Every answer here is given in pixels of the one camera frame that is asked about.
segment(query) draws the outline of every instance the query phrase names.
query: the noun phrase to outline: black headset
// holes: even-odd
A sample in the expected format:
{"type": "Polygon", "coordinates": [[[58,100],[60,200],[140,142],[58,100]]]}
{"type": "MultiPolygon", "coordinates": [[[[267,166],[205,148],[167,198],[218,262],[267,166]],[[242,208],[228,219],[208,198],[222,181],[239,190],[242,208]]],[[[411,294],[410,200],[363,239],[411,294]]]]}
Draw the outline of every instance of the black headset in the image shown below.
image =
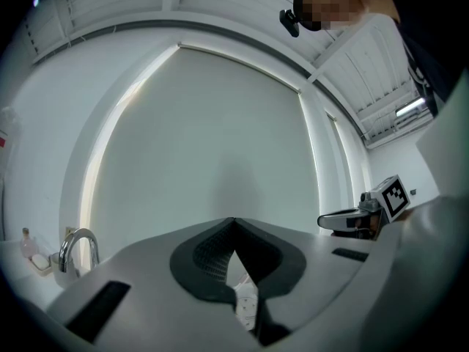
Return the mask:
{"type": "Polygon", "coordinates": [[[321,29],[320,22],[313,22],[308,15],[303,14],[303,0],[293,0],[293,12],[292,10],[281,10],[279,18],[281,24],[295,38],[300,35],[299,23],[311,32],[317,32],[321,29]]]}

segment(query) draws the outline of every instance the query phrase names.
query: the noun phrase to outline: countertop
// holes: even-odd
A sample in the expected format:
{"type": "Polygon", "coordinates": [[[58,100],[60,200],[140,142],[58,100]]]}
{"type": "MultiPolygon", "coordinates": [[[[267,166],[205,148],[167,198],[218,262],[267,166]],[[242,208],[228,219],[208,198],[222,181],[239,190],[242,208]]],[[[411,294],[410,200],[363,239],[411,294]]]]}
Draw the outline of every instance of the countertop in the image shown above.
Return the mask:
{"type": "Polygon", "coordinates": [[[0,266],[15,294],[44,311],[63,291],[53,273],[40,276],[32,270],[21,255],[19,241],[0,242],[0,266]]]}

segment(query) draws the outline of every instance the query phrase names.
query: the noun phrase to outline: ceiling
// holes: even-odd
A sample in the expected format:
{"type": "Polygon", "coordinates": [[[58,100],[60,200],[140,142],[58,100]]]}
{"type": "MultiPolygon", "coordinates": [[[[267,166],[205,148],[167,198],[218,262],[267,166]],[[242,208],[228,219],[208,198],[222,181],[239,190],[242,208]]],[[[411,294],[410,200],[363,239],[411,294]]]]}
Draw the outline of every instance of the ceiling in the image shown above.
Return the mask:
{"type": "Polygon", "coordinates": [[[344,30],[301,28],[299,38],[293,38],[278,21],[278,12],[291,7],[292,0],[40,0],[20,31],[37,62],[72,40],[118,23],[172,20],[224,26],[298,63],[308,82],[320,82],[343,105],[370,148],[431,120],[422,110],[396,120],[395,109],[418,94],[390,18],[369,15],[344,30]]]}

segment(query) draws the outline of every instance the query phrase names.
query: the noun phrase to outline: soap bottle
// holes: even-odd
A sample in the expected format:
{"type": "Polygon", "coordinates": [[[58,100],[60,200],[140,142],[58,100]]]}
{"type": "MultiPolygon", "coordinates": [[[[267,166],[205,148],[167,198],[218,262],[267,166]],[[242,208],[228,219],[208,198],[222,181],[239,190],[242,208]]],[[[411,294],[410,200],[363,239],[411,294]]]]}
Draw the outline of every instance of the soap bottle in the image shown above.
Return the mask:
{"type": "Polygon", "coordinates": [[[29,238],[29,229],[23,228],[23,238],[20,242],[21,254],[25,258],[31,259],[38,251],[37,244],[34,240],[29,238]]]}

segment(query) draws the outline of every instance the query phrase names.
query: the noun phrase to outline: chrome faucet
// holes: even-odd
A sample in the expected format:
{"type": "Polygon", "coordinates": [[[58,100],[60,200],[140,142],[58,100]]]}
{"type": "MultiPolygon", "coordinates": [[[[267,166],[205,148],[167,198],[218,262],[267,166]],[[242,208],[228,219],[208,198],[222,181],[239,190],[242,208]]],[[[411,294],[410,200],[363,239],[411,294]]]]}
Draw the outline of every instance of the chrome faucet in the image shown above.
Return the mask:
{"type": "Polygon", "coordinates": [[[89,241],[89,253],[91,255],[91,269],[95,268],[100,262],[100,256],[97,252],[97,240],[93,232],[87,228],[79,228],[78,230],[69,233],[65,237],[59,252],[59,270],[66,273],[68,270],[69,262],[71,261],[70,254],[75,243],[81,238],[87,238],[89,241]]]}

